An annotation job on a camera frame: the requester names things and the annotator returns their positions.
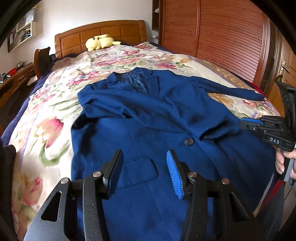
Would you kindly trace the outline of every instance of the bedspread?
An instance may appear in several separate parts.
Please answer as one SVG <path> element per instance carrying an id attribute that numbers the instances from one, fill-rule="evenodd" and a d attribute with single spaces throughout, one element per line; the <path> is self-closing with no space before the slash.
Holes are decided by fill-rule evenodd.
<path id="1" fill-rule="evenodd" d="M 77 93 L 87 84 L 106 79 L 112 72 L 124 73 L 136 67 L 166 69 L 179 75 L 204 77 L 228 87 L 251 89 L 210 62 L 165 52 L 147 42 L 135 47 L 112 46 L 57 61 L 44 85 L 30 96 L 10 139 L 17 150 L 12 212 L 20 240 L 58 181 L 71 176 L 70 129 L 82 111 Z M 279 115 L 266 99 L 250 101 L 214 93 L 209 96 L 239 118 Z"/>

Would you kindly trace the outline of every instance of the bed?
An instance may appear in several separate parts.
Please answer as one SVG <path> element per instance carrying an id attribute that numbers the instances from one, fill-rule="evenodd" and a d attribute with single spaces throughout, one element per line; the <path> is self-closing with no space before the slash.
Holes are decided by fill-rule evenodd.
<path id="1" fill-rule="evenodd" d="M 86 40 L 110 34 L 127 45 L 86 52 Z M 106 79 L 112 72 L 136 67 L 170 70 L 183 76 L 199 76 L 232 88 L 252 88 L 230 72 L 195 57 L 172 54 L 147 41 L 142 20 L 93 23 L 55 36 L 57 59 L 49 66 L 27 103 L 5 132 L 4 144 L 15 146 L 12 213 L 20 240 L 35 214 L 63 177 L 71 177 L 73 147 L 71 127 L 82 112 L 77 94 L 87 84 Z M 272 104 L 224 94 L 209 96 L 225 105 L 238 118 L 279 115 Z M 272 180 L 262 193 L 258 213 Z"/>

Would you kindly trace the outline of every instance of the silver bolt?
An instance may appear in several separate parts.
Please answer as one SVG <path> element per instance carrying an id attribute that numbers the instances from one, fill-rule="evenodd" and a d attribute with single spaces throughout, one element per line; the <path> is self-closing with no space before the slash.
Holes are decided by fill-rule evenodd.
<path id="1" fill-rule="evenodd" d="M 61 180 L 61 184 L 66 184 L 67 182 L 69 182 L 69 179 L 66 177 Z"/>
<path id="2" fill-rule="evenodd" d="M 222 183 L 225 185 L 228 185 L 230 183 L 230 181 L 227 178 L 223 178 Z"/>
<path id="3" fill-rule="evenodd" d="M 196 172 L 189 172 L 189 176 L 190 177 L 197 177 L 197 173 Z"/>
<path id="4" fill-rule="evenodd" d="M 100 171 L 96 171 L 93 173 L 93 177 L 100 177 L 102 173 Z"/>

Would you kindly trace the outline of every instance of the wooden headboard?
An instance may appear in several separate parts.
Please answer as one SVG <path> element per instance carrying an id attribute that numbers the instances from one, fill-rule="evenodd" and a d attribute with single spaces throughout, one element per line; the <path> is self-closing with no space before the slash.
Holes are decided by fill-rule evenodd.
<path id="1" fill-rule="evenodd" d="M 86 50 L 85 42 L 94 36 L 109 34 L 115 41 L 137 45 L 147 41 L 143 20 L 114 20 L 92 23 L 71 29 L 55 36 L 56 57 Z"/>

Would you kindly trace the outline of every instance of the yellow plush toy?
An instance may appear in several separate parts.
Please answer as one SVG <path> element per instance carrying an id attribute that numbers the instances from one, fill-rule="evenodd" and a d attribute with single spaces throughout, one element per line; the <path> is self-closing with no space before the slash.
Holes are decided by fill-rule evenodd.
<path id="1" fill-rule="evenodd" d="M 98 49 L 108 48 L 112 45 L 120 45 L 121 42 L 114 41 L 109 34 L 95 36 L 94 38 L 88 39 L 85 43 L 88 51 L 94 51 Z"/>

